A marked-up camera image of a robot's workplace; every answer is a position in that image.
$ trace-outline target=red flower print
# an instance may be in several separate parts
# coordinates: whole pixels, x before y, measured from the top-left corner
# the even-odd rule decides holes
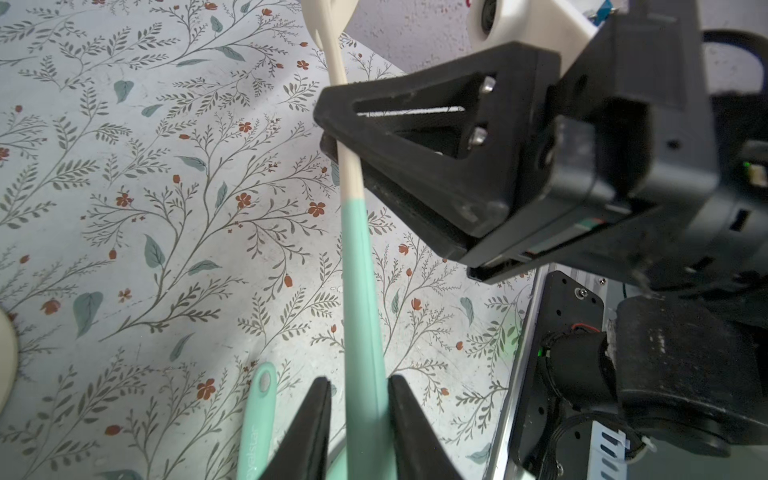
[[[325,207],[326,205],[323,202],[320,202],[319,204],[316,204],[315,202],[310,202],[310,209],[307,210],[306,212],[312,215],[313,217],[317,218],[326,212],[325,210],[323,210],[323,208]]]
[[[120,303],[123,303],[125,300],[130,300],[131,289],[127,288],[125,290],[120,290],[120,293],[118,293],[118,298],[120,299]]]
[[[208,379],[205,383],[197,384],[197,399],[208,400],[210,394],[216,392],[214,387],[214,379]]]
[[[126,193],[122,193],[116,200],[118,201],[118,207],[127,207],[134,201],[133,198],[128,198]]]
[[[245,208],[250,205],[250,195],[248,194],[240,194],[235,197],[235,200],[237,200],[237,208]]]
[[[58,312],[58,309],[60,308],[61,304],[58,302],[58,300],[50,299],[48,302],[43,303],[43,306],[40,307],[40,310],[45,310],[45,315],[51,315]]]
[[[115,435],[120,433],[122,429],[123,427],[119,425],[110,425],[107,427],[106,430],[104,430],[104,434],[109,437],[114,437]]]

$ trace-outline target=floral patterned tablecloth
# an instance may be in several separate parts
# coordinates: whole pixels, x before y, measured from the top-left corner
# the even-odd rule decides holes
[[[3,478],[233,478],[250,374],[273,447],[316,376],[343,439],[338,174],[287,0],[0,2]],[[399,71],[343,36],[350,81]],[[531,291],[466,279],[373,196],[388,373],[479,478]]]

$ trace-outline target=black cable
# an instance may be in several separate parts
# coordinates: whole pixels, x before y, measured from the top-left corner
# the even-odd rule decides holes
[[[558,477],[558,462],[556,458],[558,442],[566,432],[570,431],[575,426],[592,421],[598,421],[610,428],[619,429],[627,434],[631,443],[634,440],[636,444],[640,444],[636,449],[630,451],[631,456],[628,455],[628,458],[633,458],[644,447],[640,435],[618,415],[607,412],[586,412],[573,415],[560,422],[560,424],[552,431],[552,435],[549,437],[549,442],[547,443],[547,448],[544,451],[544,455],[541,457],[541,470],[537,477],[538,480],[555,480]]]

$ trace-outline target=wire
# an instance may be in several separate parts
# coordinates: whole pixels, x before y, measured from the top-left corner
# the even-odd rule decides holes
[[[606,426],[617,426],[618,429],[626,432],[630,441],[634,440],[635,443],[640,444],[637,449],[629,452],[627,456],[630,457],[630,459],[633,459],[642,449],[647,448],[642,442],[640,435],[638,435],[637,432],[635,432],[634,429],[632,429],[632,427],[618,415],[606,412],[586,412],[573,415],[560,422],[560,425],[552,431],[552,435],[549,437],[549,442],[547,443],[547,448],[544,451],[544,456],[541,457],[541,471],[537,477],[538,480],[555,480],[558,477],[558,463],[555,455],[560,438],[576,425],[594,420],[597,420]]]
[[[573,325],[571,325],[571,330],[576,330],[577,328],[583,328],[594,333],[600,333],[600,329],[597,329],[592,325],[587,325],[586,323],[574,323]]]

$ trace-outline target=hanging hole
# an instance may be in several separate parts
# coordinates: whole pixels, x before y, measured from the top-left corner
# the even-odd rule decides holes
[[[270,373],[269,372],[262,373],[261,377],[259,378],[259,390],[262,393],[266,393],[266,391],[270,389],[271,382],[272,382],[272,379],[270,377]]]
[[[740,209],[739,213],[736,214],[736,219],[730,225],[730,230],[733,230],[734,232],[740,232],[744,228],[746,219],[749,217],[750,217],[749,210]]]

